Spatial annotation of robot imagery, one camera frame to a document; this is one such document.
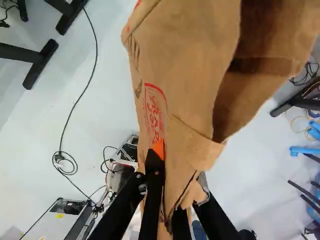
blue object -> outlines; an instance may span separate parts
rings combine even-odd
[[[198,220],[192,222],[192,229],[196,240],[207,240],[206,232]]]
[[[316,140],[320,141],[320,132],[315,130],[314,128],[310,128],[307,132]]]
[[[309,122],[310,127],[312,127],[313,129],[317,130],[318,132],[320,132],[320,124],[317,123],[316,121],[310,121]]]
[[[297,157],[298,154],[320,155],[320,149],[305,148],[305,147],[300,147],[300,146],[291,146],[290,147],[290,155],[292,157]]]
[[[319,118],[320,117],[320,113],[316,113],[316,112],[313,112],[312,110],[308,109],[308,115],[310,117],[312,117],[313,119],[316,119],[316,118]]]

gray floor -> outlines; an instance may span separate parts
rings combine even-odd
[[[120,39],[134,5],[134,0],[92,0],[87,6],[98,37],[98,65],[71,118],[63,149],[79,165],[72,180],[88,194],[104,184],[99,169],[103,147],[117,147],[139,129],[128,57]],[[0,41],[40,50],[54,38],[60,46],[32,91],[21,85],[30,64],[1,59],[0,235],[13,225],[28,229],[57,197],[83,198],[52,167],[51,157],[91,74],[94,38],[83,13],[65,36],[59,36],[57,11],[40,0],[29,0],[28,11],[30,21],[23,24],[12,12],[12,27],[0,29]],[[310,219],[299,194],[286,181],[308,186],[318,171],[312,161],[290,157],[291,145],[309,142],[290,130],[283,115],[269,116],[276,104],[275,99],[268,100],[254,120],[230,138],[207,173],[212,193],[233,223],[253,228],[260,240],[289,240],[299,234]]]

black stand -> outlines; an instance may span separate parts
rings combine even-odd
[[[293,97],[289,98],[289,100],[280,104],[280,106],[276,107],[270,112],[271,117],[277,117],[283,112],[289,110],[291,107],[296,106],[299,108],[307,109],[307,110],[315,110],[320,111],[320,100],[306,98],[313,90],[320,86],[320,77],[317,76],[313,80],[310,81],[310,84],[302,89],[300,92],[295,94]]]
[[[311,192],[305,190],[298,184],[294,183],[293,181],[289,180],[288,183],[298,189],[300,192],[304,193],[305,195],[301,194],[300,197],[310,205],[318,214],[320,214],[320,208],[317,205],[320,205],[320,199],[318,199],[316,196],[312,195]],[[315,186],[317,189],[320,189],[320,185],[314,181],[311,182],[311,185]]]
[[[23,22],[27,22],[29,20],[28,14],[27,14],[27,8],[26,8],[26,2],[25,0],[17,0],[17,5],[19,7],[20,11],[20,18]]]
[[[22,84],[30,90],[57,48],[58,44],[53,39],[40,52],[0,42],[0,58],[33,63]]]
[[[72,0],[69,4],[65,0],[44,0],[46,3],[57,9],[62,13],[58,24],[55,29],[61,35],[65,35],[71,24],[74,22],[76,17],[79,15],[81,10],[85,7],[88,0]]]
[[[145,161],[145,175],[134,173],[102,217],[88,240],[121,240],[140,203],[146,195],[138,240],[156,240],[163,187],[165,162],[149,149]],[[213,195],[207,203],[193,208],[210,240],[254,240],[242,238]],[[191,240],[187,211],[180,207],[172,217],[173,240]]]

black chair base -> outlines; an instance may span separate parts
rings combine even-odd
[[[55,29],[59,34],[65,35],[81,10],[88,3],[88,0],[72,0],[70,4],[66,0],[45,0],[45,2],[62,13],[62,17]]]
[[[17,5],[19,7],[19,11],[20,11],[20,19],[23,22],[28,22],[29,18],[28,18],[28,13],[27,13],[27,8],[26,8],[26,2],[25,0],[17,0]]]
[[[32,67],[30,68],[23,81],[22,85],[25,89],[30,90],[33,87],[39,75],[51,59],[52,55],[58,49],[58,46],[59,45],[55,40],[50,39],[43,47],[43,49],[39,52],[39,54],[42,56],[41,59],[32,64]]]

black cable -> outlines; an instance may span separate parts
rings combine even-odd
[[[311,65],[317,65],[317,69],[315,72],[313,72],[312,68],[311,68]],[[296,77],[292,77],[289,79],[289,81],[299,87],[299,86],[302,86],[302,85],[305,85],[307,84],[312,78],[314,78],[316,75],[317,75],[317,72],[319,71],[319,63],[318,62],[307,62],[305,65],[304,65],[304,69],[305,69],[305,75],[301,78],[301,79],[297,79]]]
[[[86,195],[77,185],[75,185],[70,179],[68,176],[71,176],[71,175],[74,175],[77,173],[78,171],[78,164],[76,162],[76,160],[69,154],[67,153],[66,151],[62,151],[62,142],[63,142],[63,138],[64,138],[64,134],[65,134],[65,131],[66,131],[66,128],[67,128],[67,125],[69,123],[69,120],[71,118],[71,115],[75,109],[75,107],[77,106],[77,104],[79,103],[80,99],[83,97],[83,95],[85,94],[85,92],[87,91],[92,79],[93,79],[93,76],[95,74],[95,71],[96,71],[96,67],[97,67],[97,62],[98,62],[98,39],[97,39],[97,35],[96,35],[96,31],[95,31],[95,28],[91,22],[91,19],[86,11],[86,9],[84,7],[82,7],[89,23],[90,23],[90,26],[91,26],[91,29],[92,29],[92,32],[93,32],[93,36],[94,36],[94,41],[95,41],[95,59],[94,59],[94,65],[93,65],[93,68],[92,68],[92,72],[91,72],[91,76],[89,78],[89,81],[87,82],[84,90],[82,91],[82,93],[80,94],[80,96],[78,97],[78,99],[75,101],[73,107],[71,108],[71,111],[67,117],[67,120],[65,122],[65,125],[63,127],[63,131],[62,131],[62,134],[61,134],[61,138],[60,138],[60,144],[59,144],[59,151],[56,151],[53,156],[52,156],[52,165],[54,166],[54,168],[62,175],[64,176],[76,189],[78,189],[84,196],[86,196],[88,199],[90,199],[94,204],[96,204],[90,196]],[[63,154],[67,155],[70,159],[66,159]],[[72,171],[65,171],[61,168],[61,166],[59,166],[58,164],[61,162],[61,161],[67,161],[69,163],[72,164]]]
[[[91,197],[92,197],[96,192],[98,192],[100,189],[102,189],[102,188],[104,188],[104,187],[106,187],[106,186],[107,186],[107,185],[103,185],[103,186],[99,187],[97,190],[95,190],[95,191],[88,197],[87,200],[91,199]]]
[[[10,3],[16,4],[17,8],[19,8],[18,3],[16,1],[10,0]],[[4,2],[2,2],[2,6],[0,6],[2,9],[7,9],[7,7],[4,5]]]
[[[93,69],[92,69],[92,73],[91,73],[91,76],[89,78],[89,81],[88,83],[86,84],[84,90],[82,91],[82,93],[80,94],[80,96],[78,97],[78,99],[75,101],[73,107],[71,108],[71,111],[69,113],[69,116],[67,117],[66,119],[66,122],[65,122],[65,125],[63,127],[63,131],[62,131],[62,134],[61,134],[61,138],[60,138],[60,146],[59,146],[59,151],[61,152],[61,148],[62,148],[62,141],[63,141],[63,138],[64,138],[64,135],[65,135],[65,131],[66,131],[66,128],[67,128],[67,125],[69,123],[69,120],[71,118],[71,115],[73,113],[73,111],[75,110],[75,107],[77,106],[77,104],[79,103],[80,99],[83,97],[83,95],[85,94],[85,92],[87,91],[91,81],[92,81],[92,78],[95,74],[95,71],[96,71],[96,66],[97,66],[97,62],[98,62],[98,40],[97,40],[97,35],[96,35],[96,32],[95,32],[95,29],[94,29],[94,26],[90,20],[90,17],[86,11],[86,9],[83,7],[82,8],[86,17],[88,18],[88,21],[90,23],[90,26],[91,26],[91,29],[92,29],[92,32],[93,32],[93,36],[94,36],[94,40],[95,40],[95,60],[94,60],[94,65],[93,65]]]
[[[5,18],[0,19],[0,22],[4,22],[5,20],[7,20],[7,18],[8,18],[8,11],[9,11],[10,9],[12,9],[12,8],[16,8],[16,9],[19,10],[18,6],[16,6],[16,5],[12,5],[12,6],[8,7],[8,8],[5,8]]]
[[[101,172],[103,172],[104,174],[108,174],[108,171],[110,171],[110,172],[112,172],[112,173],[118,173],[118,172],[122,171],[124,168],[122,168],[122,169],[120,169],[120,170],[117,170],[117,171],[114,171],[114,170],[111,170],[110,168],[108,168],[108,166],[107,166],[107,161],[110,161],[111,158],[106,159],[105,150],[106,150],[107,148],[112,148],[112,149],[118,150],[118,149],[117,149],[116,147],[114,147],[114,146],[105,146],[105,147],[103,148],[103,162],[102,162],[101,165],[100,165],[100,170],[101,170]],[[105,165],[107,171],[103,170],[103,164]]]
[[[45,210],[45,212],[34,222],[34,224],[32,224],[32,226],[19,238],[19,240],[25,237],[25,235],[40,221],[40,219],[42,219],[43,216],[56,204],[57,200],[55,200],[54,203],[52,203],[51,206]]]
[[[56,161],[56,157],[57,156],[61,156],[60,154],[63,153],[63,154],[67,154],[68,156],[70,156],[73,160],[75,160],[70,154],[68,154],[67,152],[65,151],[56,151],[53,155],[52,155],[52,165],[53,167],[62,175],[64,176],[76,189],[78,189],[84,196],[86,196],[88,199],[90,199],[94,204],[96,204],[87,194],[85,194],[77,185],[75,185],[68,176],[70,175],[74,175],[76,174],[76,172],[78,171],[78,164],[76,161],[75,162],[75,166],[73,166],[73,169],[75,169],[72,173],[68,173],[64,170],[62,170],[62,168],[60,166],[58,166],[58,162],[61,162],[61,161],[68,161],[70,163],[72,163],[71,160],[69,159],[59,159],[59,161]]]
[[[111,200],[111,196],[112,196],[112,195],[111,195],[111,196],[108,196],[109,193],[112,193],[112,194],[113,194],[113,192],[112,192],[111,190],[109,190],[109,191],[106,193],[107,197]]]

